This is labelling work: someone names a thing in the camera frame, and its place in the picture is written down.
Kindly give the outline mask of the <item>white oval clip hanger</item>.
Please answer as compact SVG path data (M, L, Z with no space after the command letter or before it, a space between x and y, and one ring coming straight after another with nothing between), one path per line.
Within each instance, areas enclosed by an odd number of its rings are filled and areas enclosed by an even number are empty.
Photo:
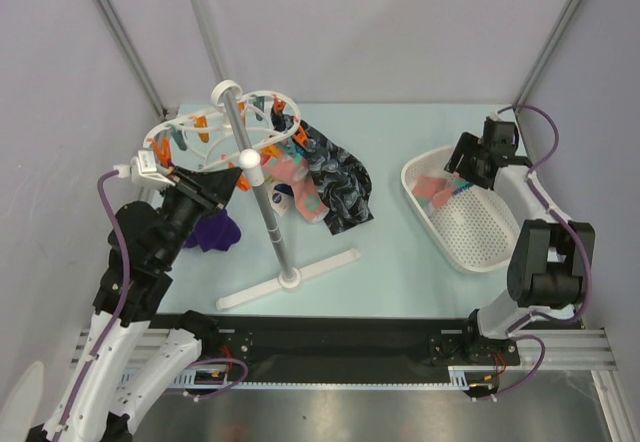
M175 164L172 150L196 157L198 172L212 172L238 164L242 150L232 150L235 138L231 116L223 102L231 94L237 105L240 126L249 138L249 147L262 154L295 138L301 131L302 113L288 96L270 90L245 92L239 84L225 80L214 87L211 104L179 115L152 128L142 149L154 163L165 169Z

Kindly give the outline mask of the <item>dark patterned sock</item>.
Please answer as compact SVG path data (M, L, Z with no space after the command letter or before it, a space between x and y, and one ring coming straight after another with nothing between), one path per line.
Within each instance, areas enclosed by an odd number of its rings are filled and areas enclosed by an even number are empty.
M328 208L324 223L332 235L374 219L369 207L373 184L363 163L305 120L293 143L307 161L321 202Z

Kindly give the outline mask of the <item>pink patterned sock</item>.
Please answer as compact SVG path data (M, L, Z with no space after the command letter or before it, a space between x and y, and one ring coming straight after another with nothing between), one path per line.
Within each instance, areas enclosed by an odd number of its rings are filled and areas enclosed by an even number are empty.
M315 224L323 221L329 209L320 198L305 160L288 155L263 156L261 164L274 191L291 199L307 222Z

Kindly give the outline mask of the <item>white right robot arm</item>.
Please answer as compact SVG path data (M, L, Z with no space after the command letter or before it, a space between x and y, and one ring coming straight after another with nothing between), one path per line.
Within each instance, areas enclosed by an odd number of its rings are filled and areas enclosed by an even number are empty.
M445 165L480 194L500 198L519 227L505 290L465 322L461 351L473 363L486 362L532 321L580 321L591 300L595 229L558 208L518 147L516 124L490 116L481 135L460 136Z

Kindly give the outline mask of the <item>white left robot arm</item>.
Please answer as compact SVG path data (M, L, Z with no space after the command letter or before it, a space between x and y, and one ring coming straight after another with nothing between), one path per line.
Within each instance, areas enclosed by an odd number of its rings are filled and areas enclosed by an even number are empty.
M129 441L169 384L195 362L225 363L216 321L187 311L127 386L123 372L151 325L172 279L172 266L197 224L218 215L232 198L240 168L165 173L159 208L143 201L114 210L101 176L98 193L112 225L108 266L95 299L86 345L69 385L46 422L26 441Z

